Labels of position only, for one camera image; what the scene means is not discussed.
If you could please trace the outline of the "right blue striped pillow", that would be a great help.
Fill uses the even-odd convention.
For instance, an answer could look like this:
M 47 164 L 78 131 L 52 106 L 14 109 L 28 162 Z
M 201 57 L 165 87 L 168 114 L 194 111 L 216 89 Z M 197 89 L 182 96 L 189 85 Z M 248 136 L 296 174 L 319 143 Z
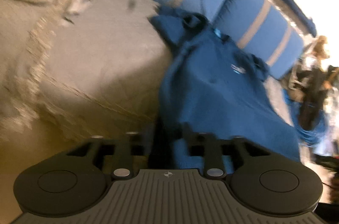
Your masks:
M 214 27 L 261 58 L 282 78 L 302 53 L 304 40 L 269 0 L 226 0 Z

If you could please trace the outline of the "cluttered items beside bed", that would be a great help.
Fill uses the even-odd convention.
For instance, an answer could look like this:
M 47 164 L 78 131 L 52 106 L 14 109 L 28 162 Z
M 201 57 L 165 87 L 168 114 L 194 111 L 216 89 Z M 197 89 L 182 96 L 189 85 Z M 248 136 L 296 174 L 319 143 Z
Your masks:
M 309 44 L 292 68 L 285 91 L 292 123 L 308 162 L 321 166 L 328 198 L 338 203 L 338 67 L 330 58 L 326 36 Z

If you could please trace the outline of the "dark blue sweatshirt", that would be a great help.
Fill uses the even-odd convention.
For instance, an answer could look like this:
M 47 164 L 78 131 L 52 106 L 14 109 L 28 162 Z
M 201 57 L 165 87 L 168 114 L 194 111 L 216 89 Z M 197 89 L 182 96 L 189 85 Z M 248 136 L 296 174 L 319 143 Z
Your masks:
M 267 64 L 216 34 L 201 14 L 161 6 L 150 23 L 168 44 L 173 60 L 162 80 L 158 100 L 169 144 L 169 161 L 177 169 L 202 169 L 190 156 L 183 131 L 211 133 L 218 139 L 241 136 L 298 162 L 296 130 L 273 109 L 264 82 Z

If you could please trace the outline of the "grey quilted bedspread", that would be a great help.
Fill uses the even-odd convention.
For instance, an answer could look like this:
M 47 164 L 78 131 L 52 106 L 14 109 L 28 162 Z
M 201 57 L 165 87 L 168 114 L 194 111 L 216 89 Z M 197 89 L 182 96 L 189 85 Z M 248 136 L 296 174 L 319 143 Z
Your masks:
M 15 1 L 1 4 L 2 39 L 24 45 L 4 68 L 1 140 L 30 144 L 34 138 L 82 141 L 95 135 L 117 139 L 127 132 L 152 134 L 152 168 L 170 164 L 158 94 L 173 55 L 150 23 L 152 0 L 57 0 L 23 17 Z M 281 94 L 270 74 L 272 100 Z

